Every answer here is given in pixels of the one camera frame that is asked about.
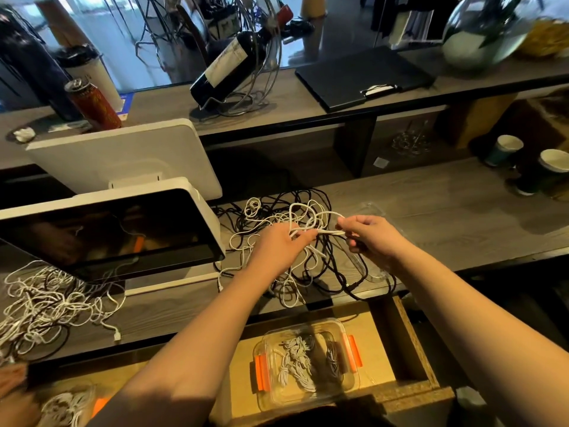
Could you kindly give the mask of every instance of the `red can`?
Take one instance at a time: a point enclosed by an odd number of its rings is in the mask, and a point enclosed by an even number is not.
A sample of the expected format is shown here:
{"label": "red can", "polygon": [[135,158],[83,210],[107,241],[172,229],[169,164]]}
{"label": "red can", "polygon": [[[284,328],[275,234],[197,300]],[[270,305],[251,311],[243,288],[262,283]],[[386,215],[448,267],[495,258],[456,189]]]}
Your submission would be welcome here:
{"label": "red can", "polygon": [[73,79],[65,85],[65,91],[79,112],[95,130],[121,128],[122,122],[103,93],[89,81]]}

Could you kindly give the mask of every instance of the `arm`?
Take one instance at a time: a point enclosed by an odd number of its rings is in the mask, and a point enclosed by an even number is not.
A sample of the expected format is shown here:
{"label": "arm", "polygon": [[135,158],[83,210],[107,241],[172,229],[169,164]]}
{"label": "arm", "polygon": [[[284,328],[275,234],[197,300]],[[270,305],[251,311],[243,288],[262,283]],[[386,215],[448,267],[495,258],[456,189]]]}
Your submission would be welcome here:
{"label": "arm", "polygon": [[507,425],[564,426],[569,353],[494,304],[385,219],[339,219],[352,252],[395,273]]}
{"label": "arm", "polygon": [[308,230],[293,241],[288,223],[261,231],[246,268],[105,405],[89,427],[203,425],[255,303],[316,235],[316,230]]}

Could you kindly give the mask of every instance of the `left hand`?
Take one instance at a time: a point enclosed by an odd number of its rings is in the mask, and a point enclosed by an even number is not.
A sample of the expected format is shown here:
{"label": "left hand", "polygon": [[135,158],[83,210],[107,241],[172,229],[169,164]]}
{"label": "left hand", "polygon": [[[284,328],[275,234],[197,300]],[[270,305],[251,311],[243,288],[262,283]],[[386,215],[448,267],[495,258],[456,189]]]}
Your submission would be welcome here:
{"label": "left hand", "polygon": [[296,257],[318,235],[316,229],[301,230],[292,240],[288,230],[289,223],[287,222],[275,223],[261,230],[246,269],[268,277],[272,283],[292,266]]}

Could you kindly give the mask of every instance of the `plastic storage box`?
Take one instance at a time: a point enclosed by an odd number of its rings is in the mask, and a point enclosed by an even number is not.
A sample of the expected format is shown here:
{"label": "plastic storage box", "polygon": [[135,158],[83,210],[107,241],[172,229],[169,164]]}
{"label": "plastic storage box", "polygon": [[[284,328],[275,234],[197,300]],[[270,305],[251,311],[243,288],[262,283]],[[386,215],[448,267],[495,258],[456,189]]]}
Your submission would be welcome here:
{"label": "plastic storage box", "polygon": [[[356,342],[337,319],[270,331],[253,355],[260,410],[324,404],[359,389],[358,367],[362,364]],[[295,376],[293,372],[299,370],[306,380]]]}

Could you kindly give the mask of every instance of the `paper cup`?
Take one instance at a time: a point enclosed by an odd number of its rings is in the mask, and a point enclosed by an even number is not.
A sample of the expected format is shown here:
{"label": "paper cup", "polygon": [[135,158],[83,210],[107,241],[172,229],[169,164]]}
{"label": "paper cup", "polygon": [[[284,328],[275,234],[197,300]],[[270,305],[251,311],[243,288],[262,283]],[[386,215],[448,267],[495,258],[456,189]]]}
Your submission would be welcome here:
{"label": "paper cup", "polygon": [[488,157],[484,159],[484,163],[488,166],[498,166],[506,160],[511,154],[523,148],[523,142],[520,138],[511,135],[502,135],[494,144]]}
{"label": "paper cup", "polygon": [[530,165],[514,185],[517,193],[531,196],[569,175],[569,153],[544,150],[537,162]]}

